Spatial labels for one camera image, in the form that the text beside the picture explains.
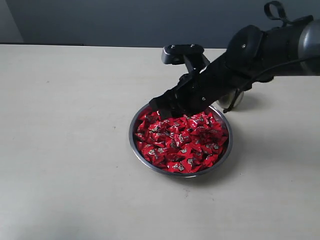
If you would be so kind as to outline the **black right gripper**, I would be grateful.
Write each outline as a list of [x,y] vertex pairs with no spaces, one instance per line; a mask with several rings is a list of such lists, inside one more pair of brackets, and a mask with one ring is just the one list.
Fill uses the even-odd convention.
[[250,90],[250,79],[228,67],[223,54],[202,72],[180,80],[173,91],[152,98],[149,105],[153,110],[159,110],[161,120],[192,116],[234,90]]

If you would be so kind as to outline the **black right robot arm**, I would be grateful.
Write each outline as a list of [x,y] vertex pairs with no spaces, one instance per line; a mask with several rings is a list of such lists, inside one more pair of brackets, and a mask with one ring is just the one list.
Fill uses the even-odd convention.
[[256,82],[268,83],[280,76],[318,76],[320,22],[308,16],[304,22],[268,31],[248,25],[214,61],[205,57],[198,44],[165,46],[161,59],[167,65],[187,68],[175,87],[149,102],[162,119],[192,116],[214,102],[227,113]]

